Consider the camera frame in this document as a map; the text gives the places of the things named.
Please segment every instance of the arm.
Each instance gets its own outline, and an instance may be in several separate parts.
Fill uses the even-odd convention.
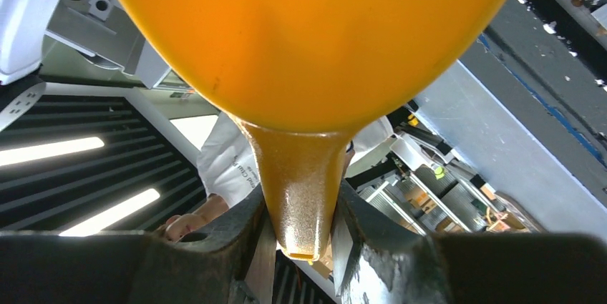
[[[169,241],[177,242],[183,236],[196,231],[215,218],[228,211],[228,204],[218,195],[209,195],[204,204],[192,213],[175,215],[169,218],[163,226],[158,228],[162,237]]]

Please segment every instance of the hand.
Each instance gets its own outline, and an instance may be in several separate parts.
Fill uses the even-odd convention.
[[[165,236],[169,241],[178,242],[190,232],[202,228],[207,223],[202,216],[193,213],[175,215],[167,220]]]

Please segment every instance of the black slatted panel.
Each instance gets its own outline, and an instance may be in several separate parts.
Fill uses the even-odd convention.
[[[160,199],[107,230],[153,230],[205,199],[196,168],[121,97],[44,96],[0,150],[84,137],[99,149],[0,167],[0,228],[64,230],[146,189]]]
[[[276,253],[273,304],[335,303],[312,279],[299,270],[282,252]]]

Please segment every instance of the metal rod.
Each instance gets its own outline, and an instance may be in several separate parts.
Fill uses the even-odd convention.
[[[466,230],[467,232],[472,232],[472,230],[453,211],[451,211],[451,209],[448,208],[448,206],[446,206],[446,204],[443,203],[441,201],[441,199],[439,199],[436,196],[436,194],[433,193],[433,191],[431,191],[430,188],[428,188],[428,186],[426,186],[426,184],[423,183],[415,174],[411,173],[411,175],[409,176],[409,179],[411,179],[411,181],[415,182],[415,184],[417,186],[419,186],[419,188],[421,188],[424,192],[426,192],[428,197],[430,197],[430,199],[434,200],[434,202],[436,202],[437,206],[440,207],[443,211],[445,211],[445,213],[449,216],[449,218],[451,218],[451,220],[454,223],[456,223],[460,227],[462,227],[463,230]]]
[[[479,201],[481,201],[481,203],[485,204],[485,206],[489,207],[491,210],[493,210],[493,212],[499,212],[499,210],[497,209],[497,207],[495,205],[493,205],[493,203],[491,202],[491,200],[489,200],[489,198],[487,198],[484,194],[482,194],[477,188],[476,186],[470,184],[467,180],[464,179],[457,179],[457,181],[462,184],[462,186],[468,191],[470,192],[471,195],[473,195],[474,197],[476,197],[476,199],[478,199]]]
[[[120,111],[105,111],[105,112],[72,112],[72,113],[44,113],[44,114],[25,114],[20,117],[20,121],[32,120],[55,120],[55,119],[75,119],[75,118],[90,118],[90,117],[108,117],[108,116],[130,116],[130,109],[121,109]]]
[[[371,202],[373,198],[375,198],[375,196],[377,196],[382,190],[384,190],[384,188],[386,188],[387,185],[390,185],[390,183],[384,181],[383,184],[381,184],[375,191],[373,191],[373,193],[371,193],[371,195],[366,199],[366,202]]]
[[[124,106],[124,102],[37,102],[36,107],[117,107]]]
[[[33,195],[28,195],[26,197],[22,197],[22,198],[19,198],[17,200],[13,200],[11,202],[4,203],[4,204],[0,205],[0,212],[4,212],[4,211],[7,211],[7,210],[12,210],[12,209],[17,208],[17,207],[22,206],[22,205],[31,204],[33,202],[36,202],[37,200],[43,200],[44,198],[48,198],[48,197],[51,197],[53,195],[58,195],[59,193],[62,193],[62,192],[71,191],[74,188],[84,187],[84,186],[87,186],[87,185],[90,185],[90,184],[94,184],[94,183],[102,181],[104,179],[111,179],[112,177],[114,177],[114,176],[116,176],[118,174],[126,173],[129,170],[133,170],[133,169],[135,169],[137,167],[145,166],[145,165],[148,165],[150,163],[163,160],[166,157],[169,157],[170,155],[171,155],[170,152],[166,152],[164,154],[161,154],[161,155],[158,155],[158,156],[155,156],[155,157],[151,157],[151,158],[145,159],[143,161],[130,163],[128,165],[122,166],[122,167],[117,168],[115,170],[110,170],[108,172],[103,172],[101,174],[93,175],[91,177],[86,177],[84,179],[80,179],[80,180],[77,180],[77,181],[74,181],[74,182],[70,182],[70,183],[65,184],[65,185],[54,187],[54,188],[49,189],[49,190],[38,192],[38,193],[35,193]],[[178,165],[178,164],[180,164],[179,161],[175,161],[175,162],[171,163],[171,165]],[[166,166],[158,168],[157,171],[160,172],[165,167]],[[146,172],[144,175],[150,176],[152,174],[155,174],[155,173],[154,172]],[[101,192],[102,191],[93,192],[92,194],[94,195],[96,193],[101,193]]]
[[[52,125],[44,127],[26,127],[23,129],[9,129],[2,132],[2,137],[17,136],[23,137],[26,134],[49,134],[60,131],[82,131],[84,129],[94,129],[98,127],[110,127],[113,125],[125,125],[125,124],[141,124],[139,119],[121,119],[121,120],[110,120],[107,122],[94,122],[94,123],[78,123],[78,124],[66,124],[66,125]]]
[[[48,172],[36,173],[36,174],[30,175],[28,177],[21,177],[21,178],[15,179],[15,180],[2,182],[2,183],[0,183],[0,192],[3,190],[9,189],[9,188],[28,185],[28,184],[31,184],[36,181],[48,180],[52,177],[58,177],[60,175],[65,175],[70,172],[78,172],[78,171],[86,169],[88,167],[99,167],[99,166],[107,164],[109,162],[117,162],[117,161],[120,161],[120,160],[128,158],[128,157],[139,155],[144,152],[151,152],[153,150],[157,150],[160,148],[162,148],[162,144],[156,144],[151,147],[136,149],[131,152],[125,152],[125,153],[118,154],[118,155],[112,155],[110,157],[104,157],[102,159],[92,160],[92,161],[79,163],[79,164],[68,166],[68,167],[63,167],[59,170],[50,170]],[[26,198],[27,198],[27,200],[35,200],[30,197],[26,197]],[[5,205],[9,205],[9,207],[12,208],[12,206],[10,206],[10,205],[16,205],[16,202],[8,202],[8,203],[1,204],[0,212],[3,212],[6,210]]]
[[[437,156],[438,158],[440,158],[440,159],[441,159],[441,161],[443,161],[445,164],[447,164],[447,163],[451,162],[451,160],[453,159],[453,155],[450,155],[450,154],[451,154],[451,152],[448,152],[447,154],[443,154],[443,153],[442,153],[440,150],[438,150],[438,148],[436,148],[436,147],[435,147],[434,145],[432,145],[431,143],[426,142],[426,141],[424,141],[423,139],[420,139],[420,138],[418,138],[418,137],[415,137],[415,136],[412,136],[412,135],[410,135],[410,136],[411,136],[411,138],[412,138],[412,139],[413,139],[413,140],[414,140],[414,141],[415,141],[417,144],[420,144],[420,145],[422,145],[423,147],[426,147],[426,148],[428,148],[428,149],[432,150],[432,151],[433,151],[433,152],[436,154],[436,156]]]
[[[390,196],[388,196],[387,193],[385,193],[384,191],[381,191],[379,193],[379,195],[381,195],[384,200],[386,200],[386,202],[388,203],[388,205],[390,205],[399,215],[400,217],[402,217],[405,221],[407,221],[407,223],[409,223],[417,232],[420,233],[420,235],[427,235],[426,230],[415,220],[415,218],[413,218],[408,212],[404,211],[400,205],[398,205],[397,203],[395,203],[392,198]]]
[[[158,84],[158,85],[154,86],[153,89],[159,89],[162,91],[184,92],[184,93],[190,93],[194,90],[192,87],[190,87],[188,85],[179,86],[176,84]]]

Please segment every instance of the metal frame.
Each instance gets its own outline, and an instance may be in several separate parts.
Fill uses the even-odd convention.
[[[456,62],[417,96],[419,120],[444,137],[487,183],[514,197],[548,231],[586,232],[607,240],[605,206],[578,181],[583,177],[572,175],[539,139],[558,137],[560,147],[568,150],[568,157],[579,157],[577,162],[584,162],[586,172],[592,162],[600,166],[596,159],[546,114],[540,102],[482,44],[474,44],[462,60],[478,72],[473,74]],[[476,74],[481,79],[491,77],[491,89],[500,96],[490,92]],[[534,121],[525,126],[514,114]],[[531,128],[543,131],[534,136]]]
[[[422,191],[426,192],[426,194],[428,195],[428,197],[436,203],[436,205],[438,207],[440,207],[440,209],[447,214],[447,216],[449,216],[449,218],[456,223],[457,225],[459,225],[460,227],[462,227],[463,230],[465,230],[466,232],[472,232],[472,230],[470,229],[470,227],[468,227],[466,225],[466,223],[464,223],[453,211],[451,211],[451,209],[442,202],[442,200],[440,198],[438,198],[438,196],[430,189],[428,188],[428,186],[426,186],[425,183],[423,183],[423,181],[421,181],[420,178],[418,178],[415,174],[410,174],[409,175],[409,179],[411,181],[413,181],[414,184],[416,184],[419,188],[422,189]]]
[[[476,199],[478,199],[482,204],[484,204],[485,206],[489,207],[491,210],[493,210],[493,212],[499,212],[500,210],[491,202],[491,200],[489,200],[489,198],[487,198],[486,196],[484,196],[479,189],[477,189],[474,185],[472,185],[470,183],[470,181],[462,178],[459,175],[455,175],[455,177],[457,178],[457,182],[460,183],[462,185],[462,187],[464,187],[472,196],[474,196]]]
[[[403,210],[403,208],[391,198],[389,193],[382,190],[380,191],[379,195],[381,195],[388,205],[390,205],[394,211],[396,211],[400,217],[402,217],[405,222],[409,223],[420,235],[428,235],[428,230],[424,227],[424,225],[417,222],[415,217],[411,216],[406,210]]]
[[[86,86],[47,83],[44,95],[77,95],[92,97],[124,97],[145,117],[192,165],[196,166],[199,150],[163,116],[137,88]]]

